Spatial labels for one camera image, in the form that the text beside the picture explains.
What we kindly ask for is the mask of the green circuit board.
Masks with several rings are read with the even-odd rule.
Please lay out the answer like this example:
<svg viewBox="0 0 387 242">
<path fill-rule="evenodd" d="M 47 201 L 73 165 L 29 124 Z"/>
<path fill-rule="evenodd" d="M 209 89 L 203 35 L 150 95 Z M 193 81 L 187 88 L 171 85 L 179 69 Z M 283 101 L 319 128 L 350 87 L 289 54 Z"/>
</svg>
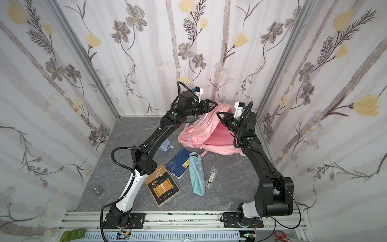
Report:
<svg viewBox="0 0 387 242">
<path fill-rule="evenodd" d="M 69 242 L 73 240 L 79 240 L 82 239 L 86 234 L 86 229 L 85 228 L 79 228 L 79 229 L 74 229 L 71 231 L 66 231 L 62 234 L 60 237 L 59 241 L 60 242 Z"/>
</svg>

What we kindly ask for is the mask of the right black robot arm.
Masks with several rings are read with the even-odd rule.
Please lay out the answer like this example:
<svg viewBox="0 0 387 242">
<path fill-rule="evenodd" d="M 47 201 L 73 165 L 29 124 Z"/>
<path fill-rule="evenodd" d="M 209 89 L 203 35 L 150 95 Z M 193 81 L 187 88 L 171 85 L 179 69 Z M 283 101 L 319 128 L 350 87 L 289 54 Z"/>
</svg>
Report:
<svg viewBox="0 0 387 242">
<path fill-rule="evenodd" d="M 221 124 L 234 135 L 234 147 L 249 159 L 259 180 L 254 201 L 240 204 L 236 211 L 235 224 L 244 228 L 263 227 L 264 217 L 276 222 L 278 216 L 290 216 L 297 205 L 292 179 L 284 177 L 264 153 L 256 135 L 257 114 L 252 112 L 252 106 L 251 101 L 238 119 L 233 113 L 217 112 Z"/>
</svg>

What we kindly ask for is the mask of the red scissors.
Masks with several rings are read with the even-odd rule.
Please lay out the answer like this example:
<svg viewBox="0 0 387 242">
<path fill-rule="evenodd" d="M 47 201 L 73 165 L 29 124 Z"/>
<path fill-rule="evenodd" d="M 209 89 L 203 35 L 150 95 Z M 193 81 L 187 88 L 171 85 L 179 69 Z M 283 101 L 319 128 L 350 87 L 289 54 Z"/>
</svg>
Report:
<svg viewBox="0 0 387 242">
<path fill-rule="evenodd" d="M 283 231 L 275 231 L 276 242 L 288 242 L 287 234 Z"/>
</svg>

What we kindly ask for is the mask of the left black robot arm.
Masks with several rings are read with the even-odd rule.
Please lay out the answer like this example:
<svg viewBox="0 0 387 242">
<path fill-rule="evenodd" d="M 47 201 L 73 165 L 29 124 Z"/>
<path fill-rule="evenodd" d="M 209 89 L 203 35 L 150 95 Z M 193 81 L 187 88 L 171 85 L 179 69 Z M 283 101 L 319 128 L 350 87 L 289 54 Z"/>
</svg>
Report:
<svg viewBox="0 0 387 242">
<path fill-rule="evenodd" d="M 201 100 L 193 90 L 182 82 L 176 83 L 178 93 L 170 109 L 161 118 L 159 127 L 141 145 L 133 147 L 117 147 L 111 152 L 112 161 L 121 168 L 130 171 L 131 175 L 121 196 L 114 202 L 104 205 L 100 212 L 100 233 L 103 241 L 108 241 L 104 230 L 109 226 L 124 228 L 132 222 L 131 210 L 142 183 L 157 168 L 153 159 L 156 151 L 164 141 L 175 132 L 188 117 L 198 117 L 214 110 L 218 103 L 209 99 Z M 130 150 L 133 166 L 119 163 L 114 154 L 119 150 Z"/>
</svg>

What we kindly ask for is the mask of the light blue pencil sharpener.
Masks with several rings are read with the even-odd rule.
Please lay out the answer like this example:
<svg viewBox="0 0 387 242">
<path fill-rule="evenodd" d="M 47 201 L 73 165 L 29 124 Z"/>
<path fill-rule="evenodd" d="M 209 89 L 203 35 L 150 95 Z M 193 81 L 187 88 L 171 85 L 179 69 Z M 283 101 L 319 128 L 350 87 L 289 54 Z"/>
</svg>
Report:
<svg viewBox="0 0 387 242">
<path fill-rule="evenodd" d="M 158 150 L 160 150 L 161 152 L 166 152 L 168 151 L 169 149 L 173 149 L 174 147 L 172 146 L 171 144 L 171 141 L 166 139 L 161 145 L 160 147 L 158 148 Z"/>
</svg>

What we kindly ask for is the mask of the blue book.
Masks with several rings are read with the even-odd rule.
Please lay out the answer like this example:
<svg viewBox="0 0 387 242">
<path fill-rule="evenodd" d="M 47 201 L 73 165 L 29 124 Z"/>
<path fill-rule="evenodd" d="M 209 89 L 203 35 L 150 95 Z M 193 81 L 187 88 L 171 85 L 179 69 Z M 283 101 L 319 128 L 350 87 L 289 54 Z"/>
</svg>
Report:
<svg viewBox="0 0 387 242">
<path fill-rule="evenodd" d="M 182 148 L 178 153 L 167 163 L 165 166 L 170 174 L 180 179 L 189 167 L 189 155 L 190 152 Z"/>
</svg>

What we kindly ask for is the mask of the pink backpack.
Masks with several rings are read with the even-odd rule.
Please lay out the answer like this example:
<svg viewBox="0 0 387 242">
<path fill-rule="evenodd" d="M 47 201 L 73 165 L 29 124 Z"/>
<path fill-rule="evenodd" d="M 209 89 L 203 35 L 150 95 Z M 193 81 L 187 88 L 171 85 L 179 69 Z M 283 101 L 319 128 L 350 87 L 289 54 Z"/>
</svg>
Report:
<svg viewBox="0 0 387 242">
<path fill-rule="evenodd" d="M 192 125 L 185 125 L 178 135 L 178 142 L 184 147 L 204 149 L 221 155 L 240 154 L 241 149 L 233 145 L 233 136 L 221 124 L 216 112 L 231 112 L 231 105 L 217 102 L 218 106 Z"/>
</svg>

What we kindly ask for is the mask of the teal pencil case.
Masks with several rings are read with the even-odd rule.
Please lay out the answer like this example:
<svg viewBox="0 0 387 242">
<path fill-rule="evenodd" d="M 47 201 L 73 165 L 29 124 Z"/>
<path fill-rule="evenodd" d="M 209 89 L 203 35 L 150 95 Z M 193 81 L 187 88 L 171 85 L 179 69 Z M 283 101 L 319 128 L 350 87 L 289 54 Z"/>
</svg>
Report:
<svg viewBox="0 0 387 242">
<path fill-rule="evenodd" d="M 196 152 L 189 154 L 189 175 L 193 193 L 198 196 L 205 194 L 205 179 L 201 157 Z"/>
</svg>

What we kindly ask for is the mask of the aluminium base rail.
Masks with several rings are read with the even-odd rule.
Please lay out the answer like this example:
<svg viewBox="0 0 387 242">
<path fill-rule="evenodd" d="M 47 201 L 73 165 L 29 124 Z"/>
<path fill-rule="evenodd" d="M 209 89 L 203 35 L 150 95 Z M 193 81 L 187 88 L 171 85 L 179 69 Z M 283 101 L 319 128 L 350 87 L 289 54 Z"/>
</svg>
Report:
<svg viewBox="0 0 387 242">
<path fill-rule="evenodd" d="M 235 231 L 242 238 L 253 236 L 255 241 L 275 241 L 275 231 L 283 231 L 291 238 L 311 242 L 313 240 L 306 222 L 299 218 L 299 212 L 291 216 L 277 217 L 275 222 L 271 218 L 262 218 L 263 227 L 250 225 L 239 227 L 235 224 L 233 211 L 134 211 L 133 222 L 125 229 L 108 228 L 106 232 L 121 232 L 130 235 L 133 231 L 140 232 L 191 232 L 191 231 Z"/>
</svg>

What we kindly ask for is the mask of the clear plastic case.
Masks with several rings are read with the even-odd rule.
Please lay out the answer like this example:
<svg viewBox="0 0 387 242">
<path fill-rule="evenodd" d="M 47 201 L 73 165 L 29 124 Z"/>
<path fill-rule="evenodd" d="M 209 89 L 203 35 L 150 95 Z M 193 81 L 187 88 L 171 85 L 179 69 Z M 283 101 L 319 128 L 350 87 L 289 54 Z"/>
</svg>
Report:
<svg viewBox="0 0 387 242">
<path fill-rule="evenodd" d="M 218 173 L 218 168 L 213 166 L 211 169 L 210 169 L 210 172 L 205 180 L 205 185 L 206 185 L 206 188 L 211 188 L 212 187 L 212 184 L 213 182 L 215 181 L 216 177 L 217 177 L 217 173 Z"/>
</svg>

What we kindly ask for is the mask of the brown and black book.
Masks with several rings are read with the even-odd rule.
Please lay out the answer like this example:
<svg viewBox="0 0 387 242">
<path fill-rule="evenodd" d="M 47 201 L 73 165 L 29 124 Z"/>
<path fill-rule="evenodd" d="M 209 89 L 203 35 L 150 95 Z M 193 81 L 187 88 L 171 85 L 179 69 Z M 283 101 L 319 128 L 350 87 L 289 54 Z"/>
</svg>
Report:
<svg viewBox="0 0 387 242">
<path fill-rule="evenodd" d="M 144 184 L 158 207 L 165 204 L 180 192 L 179 186 L 164 164 L 159 165 L 156 170 L 145 179 Z"/>
</svg>

